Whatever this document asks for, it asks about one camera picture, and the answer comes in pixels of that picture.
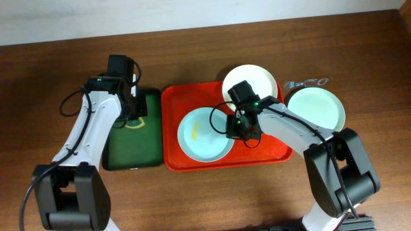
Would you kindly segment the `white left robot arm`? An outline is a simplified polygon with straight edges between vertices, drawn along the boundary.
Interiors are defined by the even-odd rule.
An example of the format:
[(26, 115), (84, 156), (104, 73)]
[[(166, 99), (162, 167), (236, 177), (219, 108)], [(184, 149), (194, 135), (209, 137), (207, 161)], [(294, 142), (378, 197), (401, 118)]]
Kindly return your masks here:
[(138, 117), (138, 81), (134, 74), (109, 74), (80, 87), (82, 107), (69, 137), (50, 164), (35, 167), (28, 189), (46, 230), (118, 229), (99, 168), (114, 123)]

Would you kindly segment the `yellow green sponge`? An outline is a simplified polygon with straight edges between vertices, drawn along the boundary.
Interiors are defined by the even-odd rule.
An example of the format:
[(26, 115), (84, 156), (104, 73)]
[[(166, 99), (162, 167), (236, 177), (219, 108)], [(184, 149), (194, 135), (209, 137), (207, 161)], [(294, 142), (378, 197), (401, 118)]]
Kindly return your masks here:
[(140, 129), (145, 125), (144, 119), (140, 117), (139, 119), (134, 119), (134, 120), (128, 120), (125, 124), (125, 128), (128, 129)]

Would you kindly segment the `pale green plate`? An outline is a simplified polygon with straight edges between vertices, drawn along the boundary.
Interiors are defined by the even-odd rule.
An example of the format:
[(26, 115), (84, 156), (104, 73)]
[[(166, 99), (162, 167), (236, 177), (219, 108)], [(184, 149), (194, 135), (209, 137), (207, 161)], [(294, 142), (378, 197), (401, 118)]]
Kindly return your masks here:
[(300, 89), (289, 99), (287, 107), (293, 113), (323, 128), (341, 131), (345, 125), (345, 109), (330, 91), (308, 87)]

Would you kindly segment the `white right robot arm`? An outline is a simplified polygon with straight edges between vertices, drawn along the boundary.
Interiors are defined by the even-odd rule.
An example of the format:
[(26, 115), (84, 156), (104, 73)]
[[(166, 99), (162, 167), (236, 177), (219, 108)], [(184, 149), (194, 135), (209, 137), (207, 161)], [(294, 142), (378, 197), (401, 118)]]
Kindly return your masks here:
[(228, 138), (248, 141), (267, 134), (306, 164), (314, 206), (300, 220), (271, 230), (375, 230), (372, 217), (359, 216), (355, 208), (380, 190), (380, 179), (354, 130), (317, 126), (273, 96), (232, 94), (231, 101), (236, 110), (227, 117)]

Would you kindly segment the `light blue plate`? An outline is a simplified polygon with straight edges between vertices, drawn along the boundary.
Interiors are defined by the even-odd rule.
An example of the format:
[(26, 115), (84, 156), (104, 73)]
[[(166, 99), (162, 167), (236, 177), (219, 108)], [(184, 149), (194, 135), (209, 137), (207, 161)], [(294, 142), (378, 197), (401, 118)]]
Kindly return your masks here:
[(202, 107), (184, 116), (177, 130), (181, 150), (198, 162), (216, 162), (234, 146), (234, 139), (216, 132), (209, 122), (212, 108)]

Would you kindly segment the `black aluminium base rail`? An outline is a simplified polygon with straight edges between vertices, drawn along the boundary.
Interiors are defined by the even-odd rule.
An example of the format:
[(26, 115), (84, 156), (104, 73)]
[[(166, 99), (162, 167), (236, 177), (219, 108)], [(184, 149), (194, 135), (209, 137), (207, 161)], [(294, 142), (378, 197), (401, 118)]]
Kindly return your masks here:
[(375, 223), (372, 216), (362, 216), (359, 219), (355, 219), (349, 216), (344, 216), (340, 221), (334, 225), (320, 226), (319, 223), (305, 225), (302, 219), (294, 223), (286, 225), (271, 226), (268, 228), (262, 228), (261, 230), (268, 231), (376, 231)]

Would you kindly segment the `dark green tray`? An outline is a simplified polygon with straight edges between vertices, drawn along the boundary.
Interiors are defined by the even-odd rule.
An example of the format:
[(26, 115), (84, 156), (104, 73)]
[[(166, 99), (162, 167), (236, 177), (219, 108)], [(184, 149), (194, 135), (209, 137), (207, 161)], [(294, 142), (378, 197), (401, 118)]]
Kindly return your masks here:
[(146, 94), (148, 115), (145, 125), (128, 129), (116, 123), (106, 141), (102, 166), (107, 171), (154, 167), (163, 163), (161, 93), (159, 89), (141, 89)]

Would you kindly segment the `red plastic tray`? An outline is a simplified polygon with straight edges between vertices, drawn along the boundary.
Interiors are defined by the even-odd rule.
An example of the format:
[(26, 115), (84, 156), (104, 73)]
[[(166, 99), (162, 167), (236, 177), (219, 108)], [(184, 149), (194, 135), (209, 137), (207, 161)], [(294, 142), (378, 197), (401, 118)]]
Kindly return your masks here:
[(172, 85), (161, 94), (163, 156), (166, 166), (175, 172), (200, 171), (227, 167), (274, 164), (290, 159), (293, 150), (280, 140), (263, 134), (261, 142), (235, 141), (232, 149), (220, 160), (210, 163), (189, 158), (177, 141), (181, 120), (194, 109), (215, 107), (223, 102), (222, 82)]

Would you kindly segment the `cream white plate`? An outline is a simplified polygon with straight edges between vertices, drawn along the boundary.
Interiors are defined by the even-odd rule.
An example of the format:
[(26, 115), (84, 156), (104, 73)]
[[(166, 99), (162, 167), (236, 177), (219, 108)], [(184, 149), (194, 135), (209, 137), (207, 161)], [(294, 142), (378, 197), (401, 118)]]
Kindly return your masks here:
[(228, 90), (235, 84), (246, 80), (252, 90), (261, 98), (273, 96), (279, 98), (279, 89), (274, 77), (264, 68), (258, 65), (241, 65), (231, 70), (223, 80), (222, 96), (227, 106), (234, 111), (236, 107), (228, 95)]

